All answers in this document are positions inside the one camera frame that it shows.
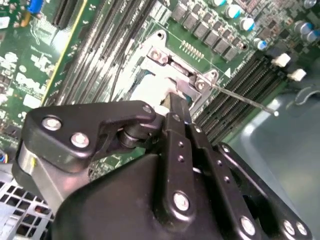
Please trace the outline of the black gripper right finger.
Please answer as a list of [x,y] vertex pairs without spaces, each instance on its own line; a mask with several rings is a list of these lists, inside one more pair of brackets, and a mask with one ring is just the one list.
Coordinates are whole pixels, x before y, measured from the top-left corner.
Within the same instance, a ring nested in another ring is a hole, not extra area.
[[217,224],[226,240],[310,240],[302,219],[228,145],[212,146],[195,124],[188,126]]

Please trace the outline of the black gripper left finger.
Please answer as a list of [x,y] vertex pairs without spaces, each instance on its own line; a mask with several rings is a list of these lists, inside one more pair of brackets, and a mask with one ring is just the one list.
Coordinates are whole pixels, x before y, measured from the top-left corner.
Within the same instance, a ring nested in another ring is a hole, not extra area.
[[169,220],[195,216],[191,118],[187,101],[170,93],[158,113],[141,100],[40,107],[23,127],[30,176],[56,211],[75,191],[143,157],[160,159],[160,202]]

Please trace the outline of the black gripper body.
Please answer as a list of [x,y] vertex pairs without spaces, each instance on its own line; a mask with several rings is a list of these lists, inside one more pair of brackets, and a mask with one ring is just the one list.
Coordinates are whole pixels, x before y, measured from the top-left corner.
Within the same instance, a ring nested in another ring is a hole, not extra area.
[[249,176],[230,165],[225,187],[244,212],[227,212],[217,185],[207,172],[193,172],[195,189],[189,208],[195,216],[170,220],[158,207],[160,158],[145,156],[72,193],[59,207],[51,226],[53,240],[238,240],[241,217],[253,220],[254,238],[284,240],[283,221],[290,208],[253,171]]

